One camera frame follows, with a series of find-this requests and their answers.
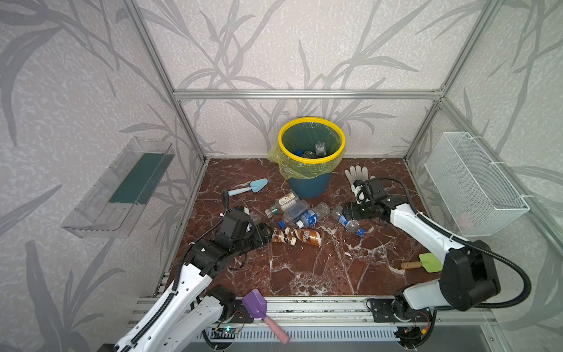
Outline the square clear bottle blue cap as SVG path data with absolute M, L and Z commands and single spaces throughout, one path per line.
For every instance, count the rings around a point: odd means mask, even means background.
M 278 222 L 278 226 L 281 229 L 290 227 L 296 224 L 300 219 L 301 215 L 310 209 L 310 204 L 304 200 L 299 200 L 295 205 L 284 212 L 281 221 Z

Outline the clear bottle green cap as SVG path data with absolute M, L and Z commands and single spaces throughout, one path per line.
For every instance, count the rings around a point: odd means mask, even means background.
M 277 199 L 275 203 L 265 210 L 265 215 L 271 219 L 277 214 L 282 214 L 292 208 L 300 200 L 300 197 L 295 192 L 290 192 L 283 197 Z

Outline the clear bottle blue white label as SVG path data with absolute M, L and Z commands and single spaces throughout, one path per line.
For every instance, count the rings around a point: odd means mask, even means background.
M 330 208 L 325 202 L 319 203 L 314 208 L 311 208 L 296 221 L 296 227 L 299 229 L 314 227 L 323 217 L 328 216 Z

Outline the clear unlabelled bottle white cap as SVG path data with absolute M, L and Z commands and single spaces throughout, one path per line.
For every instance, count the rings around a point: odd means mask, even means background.
M 324 141 L 318 141 L 315 143 L 315 155 L 317 158 L 327 157 L 328 151 Z

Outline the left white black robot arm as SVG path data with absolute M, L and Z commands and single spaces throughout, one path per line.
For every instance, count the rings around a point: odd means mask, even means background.
M 189 247 L 173 283 L 114 351 L 182 351 L 206 328 L 231 318 L 235 295 L 212 282 L 234 258 L 269 244 L 273 234 L 241 209 L 226 211 Z

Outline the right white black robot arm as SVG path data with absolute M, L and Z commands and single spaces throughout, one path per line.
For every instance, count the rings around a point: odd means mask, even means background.
M 504 309 L 517 306 L 530 296 L 532 282 L 519 265 L 492 252 L 483 241 L 469 241 L 441 227 L 417 211 L 411 194 L 390 195 L 376 177 L 354 179 L 351 189 L 356 199 L 344 204 L 345 219 L 383 219 L 414 238 L 442 265 L 439 279 L 411 285 L 395 293 L 397 316 L 425 308 L 460 312 L 471 308 Z M 522 279 L 523 287 L 515 298 L 490 301 L 501 292 L 496 263 L 507 265 Z

